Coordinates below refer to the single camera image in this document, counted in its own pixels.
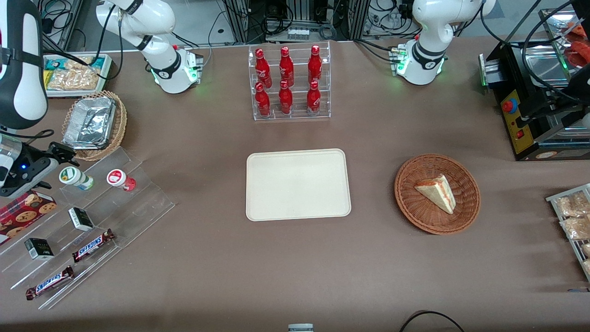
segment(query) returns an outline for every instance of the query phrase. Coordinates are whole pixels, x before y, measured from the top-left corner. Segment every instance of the acrylic display stand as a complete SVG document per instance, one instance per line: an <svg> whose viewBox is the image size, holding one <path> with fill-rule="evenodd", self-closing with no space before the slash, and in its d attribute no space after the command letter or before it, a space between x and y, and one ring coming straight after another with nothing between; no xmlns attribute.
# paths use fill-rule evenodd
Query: acrylic display stand
<svg viewBox="0 0 590 332"><path fill-rule="evenodd" d="M13 291L22 293L23 301L26 301L28 288L37 286L71 265L76 276L73 280L59 284L33 301L27 301L40 310L50 309L174 207L162 189L151 182L140 164L123 148L118 148L85 171L94 178L94 185L89 191L72 185L63 187L54 197L58 207L53 213L0 246L2 277ZM133 191L123 191L106 182L107 173L115 168L137 181ZM68 214L73 206L86 210L94 223L93 230L82 232L74 228ZM72 253L109 228L116 237L82 261L74 263ZM31 259L24 245L29 237L47 240L55 256L45 262Z"/></svg>
<svg viewBox="0 0 590 332"><path fill-rule="evenodd" d="M320 99L320 111L316 116L310 116L307 114L307 92L309 91L308 81L308 70L307 63L312 53L312 45L320 46L320 58L322 58L322 79L319 83L319 91L322 94ZM256 99L254 95L256 90L254 85L258 82L256 76L256 56L254 51L257 48L264 50L264 57L270 65L270 76L273 80L273 86L267 89L266 92L270 98L270 117L263 118L260 116L258 107L256 107ZM295 71L295 84L291 87L293 92L293 111L290 115L285 115L280 110L280 101L278 98L278 92L281 89L281 74L278 68L278 64L281 61L280 48L274 45L261 45L253 47L251 46L248 51L248 70L250 72L250 92L252 94L252 109L254 114L254 120L272 121L272 120L289 120L289 119L317 119L317 118L329 118L332 115L332 104L330 100L330 91L332 85L330 83L331 71L330 71L330 43L294 43L289 44L289 53L293 59L294 71Z"/></svg>
<svg viewBox="0 0 590 332"><path fill-rule="evenodd" d="M547 197L545 200L551 203L551 206L553 207L553 209L555 210L555 213L557 214L557 217L559 218L559 224L562 226L563 228L563 222L567 219L567 217L564 217L562 212L559 210L557 204L556 204L556 200L557 198L560 197L564 197L564 196L569 196L573 193L577 193L577 192L583 192L584 195L586 196L586 199L588 201L590 201L590 184L585 184L585 185L581 185L579 187L576 187L574 189L570 189L567 191L564 191L563 193L559 193L557 195L553 195L550 197ZM568 237L569 243L572 245L573 248L573 252L576 254L576 257L578 258L578 262L580 263L580 266L582 265L582 262L585 261L586 259L588 259L588 257L586 255L584 255L584 252L582 251L582 245L590 242L589 240L572 240ZM586 275L586 279L590 282L590 274L584 269L582 268L582 270L584 271L584 274Z"/></svg>

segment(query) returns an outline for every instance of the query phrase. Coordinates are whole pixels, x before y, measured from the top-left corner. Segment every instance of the red cap bottle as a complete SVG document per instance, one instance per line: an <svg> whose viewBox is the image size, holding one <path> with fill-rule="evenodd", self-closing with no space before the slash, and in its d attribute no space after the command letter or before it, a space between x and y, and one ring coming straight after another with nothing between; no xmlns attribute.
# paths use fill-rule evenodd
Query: red cap bottle
<svg viewBox="0 0 590 332"><path fill-rule="evenodd" d="M281 47L281 62L278 64L281 71L281 79L286 80L289 86L295 84L295 71L293 69L293 59L289 56L289 48Z"/></svg>
<svg viewBox="0 0 590 332"><path fill-rule="evenodd" d="M262 83L256 82L255 88L256 95L254 95L254 99L256 99L258 112L260 112L260 116L267 118L270 116L270 99L266 91L264 91L264 85Z"/></svg>
<svg viewBox="0 0 590 332"><path fill-rule="evenodd" d="M310 89L307 92L307 114L316 116L320 112L320 99L322 94L317 89L317 81L313 80L310 84Z"/></svg>
<svg viewBox="0 0 590 332"><path fill-rule="evenodd" d="M273 80L270 78L270 66L264 58L264 51L261 48L257 48L254 54L256 55L256 75L258 76L258 81L262 82L266 89L270 89L273 86Z"/></svg>
<svg viewBox="0 0 590 332"><path fill-rule="evenodd" d="M322 78L322 58L320 58L320 47L318 45L312 46L312 56L307 63L309 71L308 81L311 84L313 80L319 82Z"/></svg>
<svg viewBox="0 0 590 332"><path fill-rule="evenodd" d="M293 93L289 89L287 80L281 81L281 90L278 92L278 98L281 100L281 112L285 115L293 111Z"/></svg>

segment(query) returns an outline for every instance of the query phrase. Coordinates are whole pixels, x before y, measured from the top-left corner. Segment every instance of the red emergency stop button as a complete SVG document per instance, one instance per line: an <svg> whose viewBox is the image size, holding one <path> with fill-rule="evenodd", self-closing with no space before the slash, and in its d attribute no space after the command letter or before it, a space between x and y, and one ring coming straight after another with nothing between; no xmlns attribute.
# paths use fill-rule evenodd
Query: red emergency stop button
<svg viewBox="0 0 590 332"><path fill-rule="evenodd" d="M514 104L512 103L511 100L508 100L502 104L502 110L506 113L509 113L513 107L514 107Z"/></svg>

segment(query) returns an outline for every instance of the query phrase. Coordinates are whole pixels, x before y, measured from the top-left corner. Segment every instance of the small yogurt bottle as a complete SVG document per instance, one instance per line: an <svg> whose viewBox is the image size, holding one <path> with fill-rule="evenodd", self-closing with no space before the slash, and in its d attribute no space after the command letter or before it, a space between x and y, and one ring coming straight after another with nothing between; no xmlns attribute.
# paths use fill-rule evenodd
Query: small yogurt bottle
<svg viewBox="0 0 590 332"><path fill-rule="evenodd" d="M90 190L94 184L94 179L87 176L84 172L73 166L68 166L61 170L60 181L63 184L74 185L82 190Z"/></svg>
<svg viewBox="0 0 590 332"><path fill-rule="evenodd" d="M121 188L124 191L135 189L135 179L127 176L122 170L112 170L107 175L107 182L113 187Z"/></svg>

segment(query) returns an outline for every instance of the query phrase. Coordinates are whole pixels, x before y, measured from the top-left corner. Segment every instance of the wicker basket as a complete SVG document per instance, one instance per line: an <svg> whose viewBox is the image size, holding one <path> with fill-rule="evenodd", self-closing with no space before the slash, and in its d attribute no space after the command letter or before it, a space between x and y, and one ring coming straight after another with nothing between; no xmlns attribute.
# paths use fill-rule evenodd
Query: wicker basket
<svg viewBox="0 0 590 332"><path fill-rule="evenodd" d="M416 182L444 174L457 206L448 214L414 188ZM424 154L406 161L395 177L395 200L414 225L427 232L447 235L469 227L480 211L481 198L471 173L457 161L438 154Z"/></svg>
<svg viewBox="0 0 590 332"><path fill-rule="evenodd" d="M109 145L102 150L76 150L76 158L86 160L86 161L97 161L101 160L102 158L110 155L117 149L121 142L123 141L123 137L125 136L125 126L127 125L127 110L125 109L125 105L121 102L119 97L110 92L110 91L101 91L95 92L88 96L84 96L83 98L98 98L98 97L109 97L112 98L117 103L117 109L115 110L114 120L113 120L113 129L111 130L110 135L110 143ZM70 123L70 118L72 116L72 110L76 103L70 107L70 111L68 115L65 117L65 121L63 126L61 127L61 134L65 134L65 130L68 128L68 124Z"/></svg>

